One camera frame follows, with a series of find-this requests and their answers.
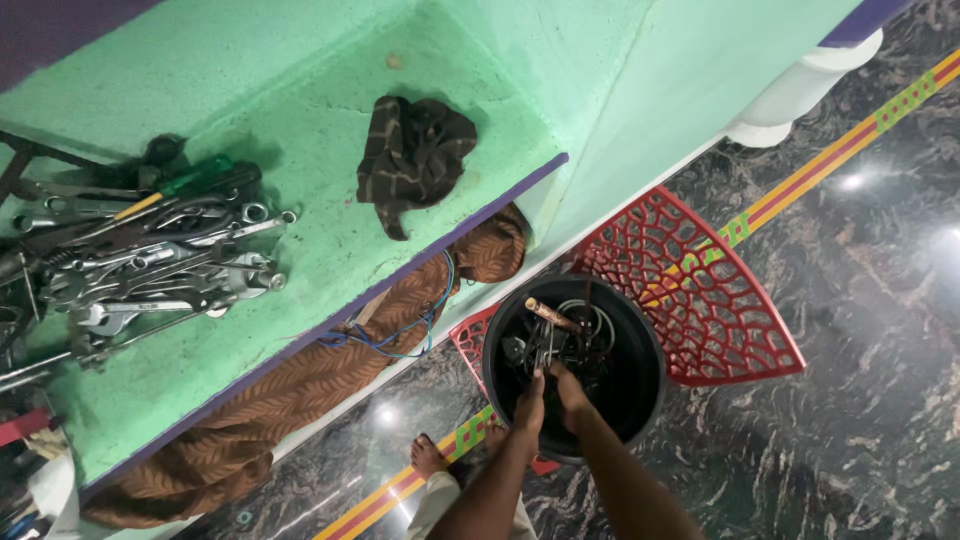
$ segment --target white cloth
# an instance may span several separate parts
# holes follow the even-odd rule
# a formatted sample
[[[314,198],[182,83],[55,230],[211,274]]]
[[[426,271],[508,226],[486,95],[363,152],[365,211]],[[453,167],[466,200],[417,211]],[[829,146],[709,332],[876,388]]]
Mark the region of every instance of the white cloth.
[[[426,481],[426,495],[420,500],[420,507],[407,528],[405,540],[423,540],[434,525],[460,497],[460,485],[447,471],[434,473]],[[537,540],[534,525],[530,523],[527,509],[523,507],[523,496],[516,501],[514,526],[510,530],[510,540]]]

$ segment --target foot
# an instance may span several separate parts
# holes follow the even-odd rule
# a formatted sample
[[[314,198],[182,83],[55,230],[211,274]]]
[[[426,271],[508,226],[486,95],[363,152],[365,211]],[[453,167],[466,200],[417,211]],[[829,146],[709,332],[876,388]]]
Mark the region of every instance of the foot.
[[[496,454],[503,444],[503,439],[507,438],[507,428],[493,419],[487,419],[484,424],[484,440],[487,441],[487,452],[490,455]]]
[[[410,445],[410,463],[423,479],[446,470],[446,459],[426,435],[417,437]]]

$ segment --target human hand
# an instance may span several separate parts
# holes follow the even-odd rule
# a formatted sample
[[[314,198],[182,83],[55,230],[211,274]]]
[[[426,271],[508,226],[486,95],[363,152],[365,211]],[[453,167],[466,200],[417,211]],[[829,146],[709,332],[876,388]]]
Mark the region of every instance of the human hand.
[[[516,400],[514,428],[518,436],[530,445],[531,457],[540,446],[540,428],[543,426],[543,387],[546,380],[541,369],[534,370],[534,379],[530,387]]]
[[[550,374],[557,378],[557,390],[560,392],[560,401],[564,404],[564,427],[576,435],[577,429],[589,415],[596,412],[596,408],[584,393],[584,387],[580,385],[577,377],[570,373],[562,362],[554,361],[550,364]]]

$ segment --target black plastic bucket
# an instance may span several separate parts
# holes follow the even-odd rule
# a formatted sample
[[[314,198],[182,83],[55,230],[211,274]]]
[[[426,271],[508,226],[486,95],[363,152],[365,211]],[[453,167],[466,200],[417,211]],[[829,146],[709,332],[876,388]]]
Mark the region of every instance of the black plastic bucket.
[[[591,280],[590,303],[607,314],[616,331],[607,360],[609,376],[594,392],[593,404],[610,427],[628,446],[634,446],[653,425],[660,412],[666,381],[663,349],[646,316],[622,293],[602,280],[586,275],[547,276],[515,290],[496,311],[483,347],[483,380],[493,409],[507,426],[514,422],[516,398],[530,380],[519,373],[506,358],[500,340],[519,331],[529,311],[523,303],[537,298],[549,307],[561,302],[583,299],[586,281]],[[544,403],[547,407],[540,431],[540,454],[561,463],[584,463],[577,438],[559,421],[560,406],[556,380],[547,376]]]

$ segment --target brown patterned cloth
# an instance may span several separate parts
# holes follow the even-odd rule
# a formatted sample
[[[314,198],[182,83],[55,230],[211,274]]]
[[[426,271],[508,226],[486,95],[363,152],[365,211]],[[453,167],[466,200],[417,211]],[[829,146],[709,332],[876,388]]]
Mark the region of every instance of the brown patterned cloth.
[[[523,262],[525,222],[509,205],[451,246],[455,276],[499,282]],[[420,319],[446,289],[443,254],[387,293],[364,325],[374,340]],[[426,336],[416,325],[383,347],[409,354]],[[328,348],[312,343],[222,405],[84,506],[84,516],[114,528],[150,528],[211,511],[270,475],[271,450],[291,431],[316,421],[369,384],[392,358],[355,341]]]
[[[476,144],[473,122],[443,103],[411,105],[383,96],[373,106],[357,167],[357,201],[373,203],[387,236],[406,240],[400,213],[440,202],[464,174],[462,161]]]

